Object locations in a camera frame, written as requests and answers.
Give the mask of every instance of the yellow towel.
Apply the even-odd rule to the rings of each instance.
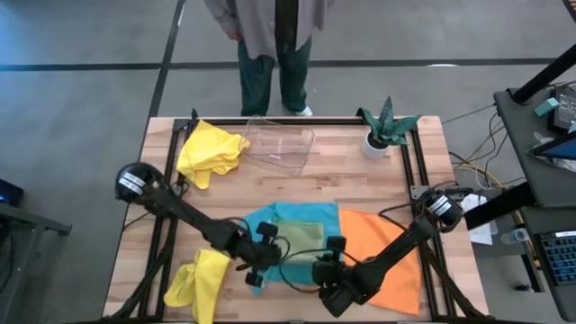
[[[240,142],[243,146],[248,145],[240,135],[232,135],[200,120],[180,151],[176,169],[198,188],[206,189],[212,171],[225,175],[238,166]]]
[[[198,324],[212,324],[218,290],[229,263],[230,258],[220,252],[199,250],[193,264],[178,269],[164,303],[169,307],[192,304],[192,315]]]

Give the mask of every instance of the black stand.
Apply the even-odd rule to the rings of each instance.
[[[525,206],[536,205],[536,200],[530,190],[530,184],[524,182],[507,190],[498,197],[487,201],[464,214],[468,230],[473,230],[502,215],[517,211]]]
[[[528,81],[512,94],[512,99],[517,104],[524,104],[538,91],[544,89],[552,83],[557,77],[568,71],[569,68],[576,64],[576,44],[566,50],[560,57],[545,67],[540,73]]]
[[[10,276],[0,293],[0,323],[9,323],[15,304],[20,299],[23,287],[36,257],[42,235],[54,230],[59,236],[70,234],[72,225],[47,219],[22,209],[0,202],[0,246],[11,246]]]

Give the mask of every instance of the person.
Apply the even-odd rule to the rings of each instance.
[[[238,43],[242,116],[266,116],[275,61],[282,104],[312,116],[304,83],[314,29],[323,30],[334,0],[204,0],[231,40]]]

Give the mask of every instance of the blue cloth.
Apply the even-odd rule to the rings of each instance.
[[[262,235],[256,233],[260,222],[277,223],[279,220],[318,222],[323,224],[324,244],[330,236],[341,236],[340,219],[338,217],[338,205],[332,202],[325,203],[289,203],[275,202],[269,206],[252,212],[245,217],[250,225],[252,239],[259,241]],[[286,279],[296,284],[314,284],[312,280],[312,264],[289,264],[282,266]],[[277,266],[272,266],[263,274],[263,283],[267,280],[281,282],[282,277]],[[253,288],[255,295],[260,294],[261,288]]]

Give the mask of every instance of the monitor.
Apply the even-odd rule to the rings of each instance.
[[[576,131],[534,148],[532,154],[547,158],[576,160]]]

